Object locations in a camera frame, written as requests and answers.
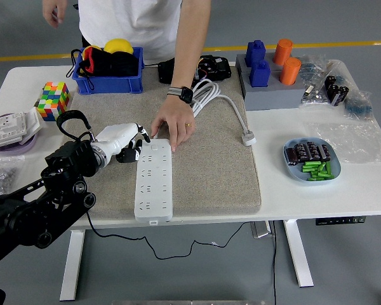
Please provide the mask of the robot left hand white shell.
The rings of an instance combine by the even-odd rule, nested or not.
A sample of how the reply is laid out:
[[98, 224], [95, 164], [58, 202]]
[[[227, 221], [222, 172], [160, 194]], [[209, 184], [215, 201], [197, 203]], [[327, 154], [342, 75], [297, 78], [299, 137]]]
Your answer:
[[143, 126], [136, 123], [125, 123], [105, 127], [91, 143], [99, 167], [106, 167], [113, 156], [119, 163], [138, 161], [142, 152], [142, 139], [136, 139], [140, 133], [146, 143], [150, 137]]

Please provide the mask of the person's left hand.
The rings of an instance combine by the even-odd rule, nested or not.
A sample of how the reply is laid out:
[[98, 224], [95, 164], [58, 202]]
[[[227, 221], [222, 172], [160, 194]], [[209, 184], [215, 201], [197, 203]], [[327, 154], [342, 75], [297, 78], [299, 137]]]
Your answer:
[[170, 135], [171, 150], [186, 142], [196, 129], [192, 108], [176, 95], [167, 95], [151, 124], [152, 136], [157, 135], [161, 125], [166, 123]]

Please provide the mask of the person's right hand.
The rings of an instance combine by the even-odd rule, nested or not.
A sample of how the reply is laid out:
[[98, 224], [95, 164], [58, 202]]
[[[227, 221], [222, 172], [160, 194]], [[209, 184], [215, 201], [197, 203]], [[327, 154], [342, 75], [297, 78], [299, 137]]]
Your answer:
[[43, 17], [53, 28], [58, 28], [65, 19], [68, 0], [43, 0]]

